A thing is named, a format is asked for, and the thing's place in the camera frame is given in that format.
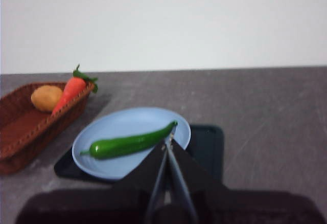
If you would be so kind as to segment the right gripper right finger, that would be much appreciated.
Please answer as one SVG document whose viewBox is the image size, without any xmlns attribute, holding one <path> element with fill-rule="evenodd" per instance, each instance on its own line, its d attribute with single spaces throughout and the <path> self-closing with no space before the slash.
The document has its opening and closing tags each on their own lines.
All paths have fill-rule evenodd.
<svg viewBox="0 0 327 224">
<path fill-rule="evenodd" d="M 305 196 L 229 189 L 175 140 L 167 149 L 178 194 L 196 223 L 326 223 L 314 202 Z"/>
</svg>

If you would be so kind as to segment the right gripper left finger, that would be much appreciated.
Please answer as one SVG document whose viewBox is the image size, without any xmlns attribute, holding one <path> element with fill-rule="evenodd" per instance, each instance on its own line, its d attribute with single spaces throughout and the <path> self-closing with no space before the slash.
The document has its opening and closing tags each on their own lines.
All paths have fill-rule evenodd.
<svg viewBox="0 0 327 224">
<path fill-rule="evenodd" d="M 24 205 L 16 223 L 141 223 L 165 161 L 159 143 L 111 187 L 39 193 Z"/>
</svg>

